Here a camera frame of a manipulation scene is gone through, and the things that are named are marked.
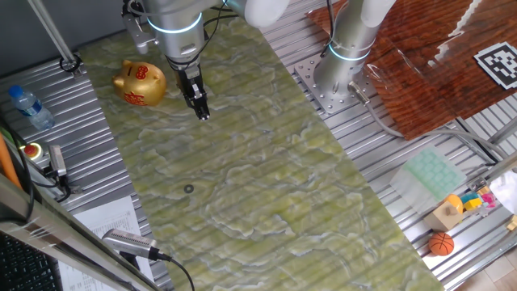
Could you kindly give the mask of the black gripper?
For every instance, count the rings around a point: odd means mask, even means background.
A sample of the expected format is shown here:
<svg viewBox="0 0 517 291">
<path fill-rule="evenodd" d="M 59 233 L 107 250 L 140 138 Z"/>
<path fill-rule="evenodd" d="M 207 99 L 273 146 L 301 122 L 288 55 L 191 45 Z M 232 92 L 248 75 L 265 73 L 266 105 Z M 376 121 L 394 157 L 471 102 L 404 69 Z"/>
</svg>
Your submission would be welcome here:
<svg viewBox="0 0 517 291">
<path fill-rule="evenodd" d="M 178 70 L 176 78 L 187 106 L 194 110 L 200 120 L 208 120 L 210 112 L 200 65 L 190 65 L 185 70 Z"/>
</svg>

